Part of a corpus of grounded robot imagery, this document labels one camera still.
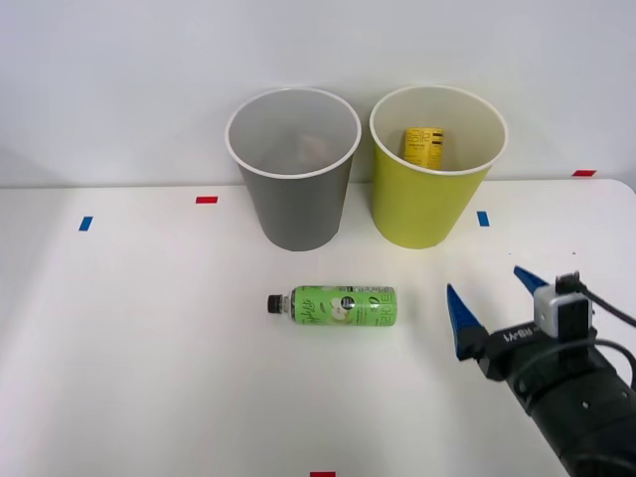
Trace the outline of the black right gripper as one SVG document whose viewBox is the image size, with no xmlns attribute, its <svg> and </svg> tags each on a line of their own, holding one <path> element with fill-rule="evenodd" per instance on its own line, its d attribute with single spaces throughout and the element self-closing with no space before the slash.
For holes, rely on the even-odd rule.
<svg viewBox="0 0 636 477">
<path fill-rule="evenodd" d="M 532 297 L 550 285 L 521 266 L 515 276 Z M 521 403 L 592 401 L 605 387 L 605 359 L 596 351 L 596 330 L 567 331 L 552 338 L 535 324 L 525 323 L 490 336 L 486 328 L 447 285 L 447 307 L 459 361 L 479 360 L 483 374 L 506 383 Z"/>
</svg>

